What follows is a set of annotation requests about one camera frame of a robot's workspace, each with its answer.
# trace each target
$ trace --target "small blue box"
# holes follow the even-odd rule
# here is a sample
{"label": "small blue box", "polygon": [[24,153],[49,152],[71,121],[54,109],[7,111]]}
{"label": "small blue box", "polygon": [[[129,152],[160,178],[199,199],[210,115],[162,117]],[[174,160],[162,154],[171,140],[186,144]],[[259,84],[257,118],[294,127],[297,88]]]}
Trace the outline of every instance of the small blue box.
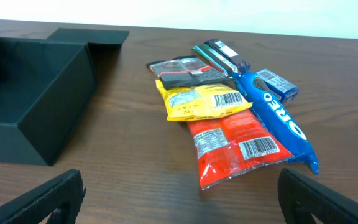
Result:
{"label": "small blue box", "polygon": [[283,79],[270,70],[263,69],[256,72],[256,74],[258,74],[258,76],[265,81],[267,86],[279,96],[277,98],[283,104],[291,101],[298,94],[299,88],[296,85]]}

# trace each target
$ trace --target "clear plastic packaging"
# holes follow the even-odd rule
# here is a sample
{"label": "clear plastic packaging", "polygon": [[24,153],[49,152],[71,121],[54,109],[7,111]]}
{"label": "clear plastic packaging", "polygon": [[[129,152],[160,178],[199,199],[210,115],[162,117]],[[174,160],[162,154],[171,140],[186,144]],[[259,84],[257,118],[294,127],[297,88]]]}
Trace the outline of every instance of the clear plastic packaging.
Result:
{"label": "clear plastic packaging", "polygon": [[227,73],[205,64],[194,55],[152,62],[146,66],[158,76],[166,90],[175,87],[225,83],[232,80]]}
{"label": "clear plastic packaging", "polygon": [[198,154],[201,188],[293,157],[249,111],[188,122]]}

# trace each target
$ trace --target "nutrition label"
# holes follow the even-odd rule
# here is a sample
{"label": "nutrition label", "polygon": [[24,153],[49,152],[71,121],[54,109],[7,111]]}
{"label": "nutrition label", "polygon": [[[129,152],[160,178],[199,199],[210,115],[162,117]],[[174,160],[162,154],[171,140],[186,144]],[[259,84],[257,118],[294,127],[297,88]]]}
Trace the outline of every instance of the nutrition label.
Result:
{"label": "nutrition label", "polygon": [[171,104],[171,107],[174,107],[175,105],[188,103],[199,98],[201,98],[200,95],[197,93],[197,91],[193,90],[171,96],[169,98],[169,103]]}
{"label": "nutrition label", "polygon": [[201,158],[207,152],[229,144],[220,128],[207,130],[197,134],[194,136],[194,142],[197,147],[198,158]]}

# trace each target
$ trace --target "white wall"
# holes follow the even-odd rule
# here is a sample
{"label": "white wall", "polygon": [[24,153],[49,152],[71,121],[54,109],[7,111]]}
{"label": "white wall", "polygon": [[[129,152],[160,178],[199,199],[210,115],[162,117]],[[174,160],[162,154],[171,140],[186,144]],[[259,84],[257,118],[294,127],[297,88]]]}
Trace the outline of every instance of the white wall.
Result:
{"label": "white wall", "polygon": [[0,19],[358,39],[358,0],[0,0]]}

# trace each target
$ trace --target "blue oreo package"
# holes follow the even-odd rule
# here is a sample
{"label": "blue oreo package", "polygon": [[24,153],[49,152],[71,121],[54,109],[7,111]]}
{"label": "blue oreo package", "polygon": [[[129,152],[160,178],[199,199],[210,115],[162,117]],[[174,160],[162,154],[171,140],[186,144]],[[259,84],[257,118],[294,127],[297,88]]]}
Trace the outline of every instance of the blue oreo package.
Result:
{"label": "blue oreo package", "polygon": [[257,73],[234,77],[237,90],[248,102],[251,112],[295,157],[289,162],[305,162],[318,175],[318,159],[309,140]]}

